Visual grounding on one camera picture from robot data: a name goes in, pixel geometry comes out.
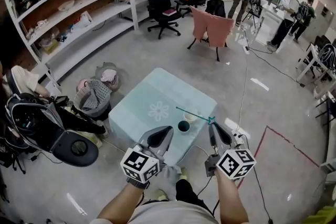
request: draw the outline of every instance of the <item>gray floor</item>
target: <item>gray floor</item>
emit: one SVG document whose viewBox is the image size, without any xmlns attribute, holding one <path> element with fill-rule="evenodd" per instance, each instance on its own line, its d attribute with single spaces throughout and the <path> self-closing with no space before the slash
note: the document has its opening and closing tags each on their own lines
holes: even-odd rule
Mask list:
<svg viewBox="0 0 336 224">
<path fill-rule="evenodd" d="M 231 3 L 226 3 L 227 12 L 230 6 Z M 96 66 L 104 61 L 115 63 L 122 77 L 122 86 L 113 97 L 115 102 L 154 68 L 167 70 L 217 101 L 214 114 L 218 122 L 240 122 L 241 128 L 250 135 L 252 152 L 256 151 L 266 132 L 256 166 L 266 206 L 275 223 L 298 223 L 313 213 L 321 193 L 319 183 L 325 175 L 266 126 L 285 136 L 320 164 L 324 155 L 325 134 L 321 124 L 305 113 L 314 102 L 312 89 L 302 88 L 253 53 L 246 54 L 243 50 L 243 46 L 247 45 L 245 34 L 237 27 L 227 40 L 228 48 L 219 49 L 221 62 L 217 62 L 215 50 L 207 44 L 197 42 L 191 50 L 186 49 L 193 41 L 192 16 L 181 18 L 178 23 L 182 33 L 180 37 L 165 30 L 162 40 L 158 41 L 158 31 L 147 32 L 146 28 L 153 25 L 147 20 L 141 24 L 140 30 L 129 31 L 114 39 L 66 75 L 61 82 L 64 93 L 73 98 L 78 81 L 93 76 Z M 252 21 L 245 21 L 243 25 L 247 29 L 249 45 L 267 51 L 261 42 L 275 32 L 275 23 L 265 20 L 258 35 L 251 33 L 254 30 Z M 256 53 L 295 78 L 299 74 L 295 65 L 308 43 L 301 39 L 300 45 L 297 45 L 290 37 L 284 42 L 287 45 L 278 54 Z M 246 70 L 246 91 L 239 120 Z M 269 90 L 254 83 L 251 78 L 259 80 Z M 311 79 L 311 74 L 308 73 L 305 79 Z M 114 134 L 110 135 L 109 141 L 123 149 L 131 145 L 126 138 Z M 195 144 L 211 152 L 206 130 L 200 132 Z M 53 164 L 44 156 L 33 163 L 25 161 L 26 175 L 11 168 L 1 168 L 10 199 L 10 204 L 5 205 L 4 210 L 14 220 L 24 219 L 33 223 L 44 223 L 46 218 L 70 224 L 89 223 L 125 184 L 119 167 L 122 156 L 121 152 L 104 143 L 98 160 L 87 168 Z M 181 166 L 185 166 L 190 173 L 195 192 L 200 191 L 208 180 L 204 171 L 205 160 L 206 155 L 194 147 L 181 162 Z M 158 187 L 174 198 L 173 182 L 161 179 L 159 176 L 153 181 L 146 191 L 146 199 L 153 198 L 153 191 Z M 253 173 L 245 178 L 239 193 L 250 222 L 266 223 L 268 218 Z M 200 197 L 210 208 L 214 207 L 218 197 L 215 179 Z"/>
</svg>

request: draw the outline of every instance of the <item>pink chair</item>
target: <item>pink chair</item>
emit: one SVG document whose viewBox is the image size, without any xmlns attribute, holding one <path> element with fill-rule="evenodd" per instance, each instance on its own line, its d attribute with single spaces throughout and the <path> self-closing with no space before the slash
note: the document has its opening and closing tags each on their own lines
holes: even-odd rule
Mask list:
<svg viewBox="0 0 336 224">
<path fill-rule="evenodd" d="M 190 9 L 194 17 L 193 35 L 195 40 L 188 49 L 194 45 L 196 40 L 208 42 L 210 47 L 216 47 L 217 61 L 219 62 L 218 47 L 227 47 L 225 40 L 234 26 L 234 20 L 211 15 L 192 6 Z M 203 38 L 205 32 L 208 33 L 207 39 Z"/>
</svg>

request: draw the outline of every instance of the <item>man in white shirt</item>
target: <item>man in white shirt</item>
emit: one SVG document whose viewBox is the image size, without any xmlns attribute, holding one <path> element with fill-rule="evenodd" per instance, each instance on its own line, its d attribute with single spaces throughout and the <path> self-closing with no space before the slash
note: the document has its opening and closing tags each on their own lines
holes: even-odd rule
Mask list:
<svg viewBox="0 0 336 224">
<path fill-rule="evenodd" d="M 274 38 L 272 39 L 272 41 L 268 41 L 267 45 L 274 46 L 277 49 L 279 48 L 281 42 L 284 40 L 290 28 L 295 22 L 294 15 L 296 12 L 298 12 L 299 6 L 300 2 L 298 0 L 290 0 L 288 7 L 284 7 L 283 5 L 279 6 L 281 10 L 285 10 L 285 17 L 284 20 L 281 22 Z"/>
</svg>

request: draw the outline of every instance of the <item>backpack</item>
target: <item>backpack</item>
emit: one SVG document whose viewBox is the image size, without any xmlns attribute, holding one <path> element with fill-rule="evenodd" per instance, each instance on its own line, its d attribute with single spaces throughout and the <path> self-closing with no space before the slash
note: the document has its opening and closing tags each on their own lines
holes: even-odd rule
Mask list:
<svg viewBox="0 0 336 224">
<path fill-rule="evenodd" d="M 324 45 L 319 52 L 319 59 L 328 69 L 333 69 L 335 62 L 335 47 L 330 43 Z"/>
<path fill-rule="evenodd" d="M 206 4 L 206 10 L 212 15 L 216 15 L 222 18 L 226 18 L 225 6 L 223 0 L 209 0 Z"/>
<path fill-rule="evenodd" d="M 299 6 L 298 12 L 295 15 L 295 19 L 298 22 L 304 23 L 309 17 L 309 6 L 306 2 L 302 2 Z"/>
</svg>

